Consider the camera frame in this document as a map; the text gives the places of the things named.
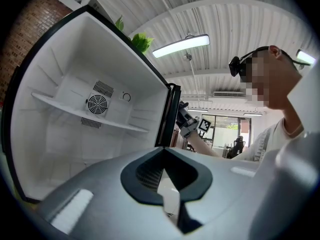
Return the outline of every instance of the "man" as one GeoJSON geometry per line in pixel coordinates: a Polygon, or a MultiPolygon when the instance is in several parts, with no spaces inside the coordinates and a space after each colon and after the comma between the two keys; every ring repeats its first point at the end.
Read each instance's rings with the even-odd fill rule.
{"type": "MultiPolygon", "coordinates": [[[[253,93],[257,94],[258,101],[263,101],[264,105],[272,110],[281,110],[284,116],[278,123],[262,132],[255,142],[234,157],[234,160],[261,162],[265,153],[281,149],[287,141],[303,134],[301,121],[287,98],[302,78],[294,63],[309,65],[292,60],[275,45],[260,47],[241,59],[234,57],[230,62],[232,76],[239,74],[241,81],[250,85],[253,93]]],[[[181,103],[177,115],[176,123],[181,129],[181,135],[198,153],[219,157],[198,136],[194,126],[196,121],[188,112],[188,115],[186,114],[186,106],[187,104],[181,103]]]]}

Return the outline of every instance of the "ceiling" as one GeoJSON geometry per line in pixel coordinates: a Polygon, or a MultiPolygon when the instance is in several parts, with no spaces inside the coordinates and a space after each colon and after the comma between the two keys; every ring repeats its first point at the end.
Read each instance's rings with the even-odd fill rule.
{"type": "MultiPolygon", "coordinates": [[[[229,73],[234,56],[261,46],[277,45],[292,58],[298,49],[319,57],[318,39],[291,0],[98,0],[115,22],[121,15],[123,32],[132,37],[146,32],[154,41],[146,57],[182,94],[212,95],[240,91],[240,81],[229,73]],[[184,39],[208,34],[210,45],[155,58],[152,51],[184,39]],[[192,61],[183,60],[188,52],[192,61]]],[[[254,111],[251,104],[192,101],[190,107],[254,111]]]]}

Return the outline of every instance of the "refrigerator shelf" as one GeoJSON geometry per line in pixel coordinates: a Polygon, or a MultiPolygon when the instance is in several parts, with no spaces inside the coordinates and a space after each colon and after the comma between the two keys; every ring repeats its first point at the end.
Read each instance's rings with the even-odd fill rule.
{"type": "Polygon", "coordinates": [[[136,131],[136,132],[142,132],[142,133],[148,133],[149,132],[148,130],[140,128],[140,127],[137,127],[137,126],[132,126],[132,125],[129,125],[129,124],[113,122],[113,121],[106,120],[104,118],[100,118],[100,117],[97,117],[97,116],[94,116],[94,115],[89,115],[85,111],[78,110],[78,109],[75,109],[75,108],[73,108],[71,106],[65,105],[65,104],[63,104],[61,102],[58,102],[58,101],[54,100],[53,98],[51,98],[49,96],[45,96],[45,95],[34,93],[34,92],[32,92],[31,95],[33,97],[37,98],[38,100],[40,100],[40,101],[42,101],[44,103],[47,103],[50,106],[53,106],[53,107],[55,107],[55,108],[57,108],[59,110],[68,112],[70,114],[76,115],[78,117],[86,118],[86,119],[93,120],[93,121],[96,121],[96,122],[99,122],[99,123],[102,123],[102,124],[105,124],[105,125],[119,127],[119,128],[123,128],[123,129],[127,129],[127,130],[136,131]]]}

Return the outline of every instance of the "headset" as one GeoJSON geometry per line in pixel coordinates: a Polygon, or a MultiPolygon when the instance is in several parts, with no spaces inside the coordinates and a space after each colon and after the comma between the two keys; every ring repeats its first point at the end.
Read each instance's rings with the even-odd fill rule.
{"type": "MultiPolygon", "coordinates": [[[[262,46],[262,47],[259,47],[255,50],[247,53],[246,55],[242,56],[241,58],[239,58],[237,56],[233,57],[233,59],[229,63],[229,69],[230,69],[231,75],[233,77],[235,77],[237,74],[239,74],[240,78],[242,79],[243,76],[246,75],[246,64],[243,62],[248,58],[248,56],[253,54],[254,52],[264,51],[264,50],[268,50],[268,49],[269,49],[269,46],[262,46]]],[[[281,51],[284,55],[286,55],[295,64],[304,65],[304,66],[311,65],[309,63],[304,63],[304,62],[299,62],[299,61],[293,60],[284,50],[281,50],[281,51]]]]}

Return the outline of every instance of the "refrigerator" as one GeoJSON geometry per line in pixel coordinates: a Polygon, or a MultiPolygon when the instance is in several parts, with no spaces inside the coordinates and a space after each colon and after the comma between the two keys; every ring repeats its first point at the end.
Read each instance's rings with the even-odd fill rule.
{"type": "Polygon", "coordinates": [[[97,162],[169,147],[180,94],[92,7],[70,13],[32,47],[6,93],[2,149],[18,194],[36,203],[97,162]]]}

